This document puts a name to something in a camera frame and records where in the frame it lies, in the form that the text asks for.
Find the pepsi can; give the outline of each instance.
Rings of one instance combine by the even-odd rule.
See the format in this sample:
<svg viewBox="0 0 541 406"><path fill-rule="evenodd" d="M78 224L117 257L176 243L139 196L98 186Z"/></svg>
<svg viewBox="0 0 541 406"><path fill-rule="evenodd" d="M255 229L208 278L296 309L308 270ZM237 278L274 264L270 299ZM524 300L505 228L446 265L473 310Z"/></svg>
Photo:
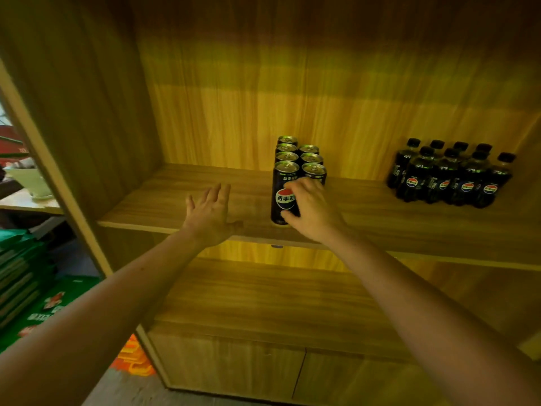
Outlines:
<svg viewBox="0 0 541 406"><path fill-rule="evenodd" d="M297 153L297 147L293 144L278 144L274 153L277 154L281 152Z"/></svg>
<svg viewBox="0 0 541 406"><path fill-rule="evenodd" d="M319 154L319 147L311 144L304 144L299 147L297 154L299 154L299 156L302 154Z"/></svg>
<svg viewBox="0 0 541 406"><path fill-rule="evenodd" d="M322 185L325 185L325 181L327 180L327 168L321 164L309 162L302 166L302 176L307 176L313 180L319 180Z"/></svg>
<svg viewBox="0 0 541 406"><path fill-rule="evenodd" d="M304 164L309 162L323 165L323 157L319 154L304 153L299 157L299 160L297 161L301 168Z"/></svg>
<svg viewBox="0 0 541 406"><path fill-rule="evenodd" d="M280 153L276 153L274 156L274 163L280 162L280 161L291 161L291 162L297 162L297 159L299 156L296 153L289 153L286 151L282 151Z"/></svg>
<svg viewBox="0 0 541 406"><path fill-rule="evenodd" d="M293 144L294 146L299 146L299 140L297 137L291 135L281 135L278 137L277 144Z"/></svg>
<svg viewBox="0 0 541 406"><path fill-rule="evenodd" d="M270 219L277 225L287 225L280 212L291 211L299 216L299 207L295 195L290 189L283 186L289 181L299 177L299 166L291 161L279 161L274 164L272 176L272 205L270 207Z"/></svg>

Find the black bottle cap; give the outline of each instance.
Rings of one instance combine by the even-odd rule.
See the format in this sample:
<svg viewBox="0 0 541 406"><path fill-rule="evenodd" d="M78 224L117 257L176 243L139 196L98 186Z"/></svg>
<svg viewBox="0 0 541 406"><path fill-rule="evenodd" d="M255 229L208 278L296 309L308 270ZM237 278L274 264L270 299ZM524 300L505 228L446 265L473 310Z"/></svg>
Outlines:
<svg viewBox="0 0 541 406"><path fill-rule="evenodd" d="M410 138L407 141L407 146L408 147L417 148L420 144L421 144L421 140L418 140L417 138Z"/></svg>
<svg viewBox="0 0 541 406"><path fill-rule="evenodd" d="M445 150L444 156L447 158L458 158L458 151L454 148L448 148Z"/></svg>
<svg viewBox="0 0 541 406"><path fill-rule="evenodd" d="M454 143L453 148L457 149L459 151L465 151L465 150L468 149L468 143L467 142L462 142L462 141L457 141L457 142Z"/></svg>
<svg viewBox="0 0 541 406"><path fill-rule="evenodd" d="M434 148L434 149L442 149L444 145L445 145L445 142L440 141L440 140L432 140L432 142L430 143L431 148Z"/></svg>
<svg viewBox="0 0 541 406"><path fill-rule="evenodd" d="M434 155L434 149L430 147L422 147L421 150L419 151L419 154L423 156L431 156L431 155Z"/></svg>
<svg viewBox="0 0 541 406"><path fill-rule="evenodd" d="M489 153L486 153L484 151L475 151L473 154L472 154L472 158L477 160L477 161L484 161L485 159L487 159L489 157Z"/></svg>
<svg viewBox="0 0 541 406"><path fill-rule="evenodd" d="M513 162L516 157L517 156L515 154L501 153L500 155L498 155L498 161L510 163Z"/></svg>
<svg viewBox="0 0 541 406"><path fill-rule="evenodd" d="M492 145L490 145L490 144L479 144L479 145L477 145L475 150L476 151L483 151L485 153L490 153L491 149L492 149Z"/></svg>

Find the cabinet door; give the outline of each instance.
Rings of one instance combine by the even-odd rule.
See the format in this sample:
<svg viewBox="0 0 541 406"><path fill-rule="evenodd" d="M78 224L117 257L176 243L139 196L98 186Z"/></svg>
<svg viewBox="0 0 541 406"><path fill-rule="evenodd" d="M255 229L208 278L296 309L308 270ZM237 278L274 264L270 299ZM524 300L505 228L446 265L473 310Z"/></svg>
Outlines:
<svg viewBox="0 0 541 406"><path fill-rule="evenodd" d="M149 336L173 388L291 401L304 348L212 336Z"/></svg>
<svg viewBox="0 0 541 406"><path fill-rule="evenodd" d="M332 406L422 406L441 400L417 365L310 349L293 395L293 402Z"/></svg>

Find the left hand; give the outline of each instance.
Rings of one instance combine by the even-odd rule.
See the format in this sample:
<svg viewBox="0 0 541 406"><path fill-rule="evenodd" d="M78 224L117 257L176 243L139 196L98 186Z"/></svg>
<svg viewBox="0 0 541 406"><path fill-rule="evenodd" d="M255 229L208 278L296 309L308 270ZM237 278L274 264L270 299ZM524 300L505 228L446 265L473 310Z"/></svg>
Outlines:
<svg viewBox="0 0 541 406"><path fill-rule="evenodd" d="M207 188L197 203L186 197L186 219L182 229L193 237L201 249L221 244L242 227L242 221L227 223L227 205L231 185L217 184Z"/></svg>

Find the person's arm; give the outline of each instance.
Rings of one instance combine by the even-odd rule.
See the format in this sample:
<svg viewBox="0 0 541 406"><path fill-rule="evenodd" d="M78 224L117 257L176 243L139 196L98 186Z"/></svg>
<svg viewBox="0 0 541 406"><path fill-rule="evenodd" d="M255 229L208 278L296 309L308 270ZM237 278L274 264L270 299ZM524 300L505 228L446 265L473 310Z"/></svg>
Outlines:
<svg viewBox="0 0 541 406"><path fill-rule="evenodd" d="M286 188L301 217L283 211L284 219L328 246L359 277L449 400L462 406L541 405L541 373L530 358L349 228L319 181L301 178Z"/></svg>
<svg viewBox="0 0 541 406"><path fill-rule="evenodd" d="M2 405L81 404L146 310L187 263L233 234L230 186L187 198L182 229L47 319L0 355Z"/></svg>

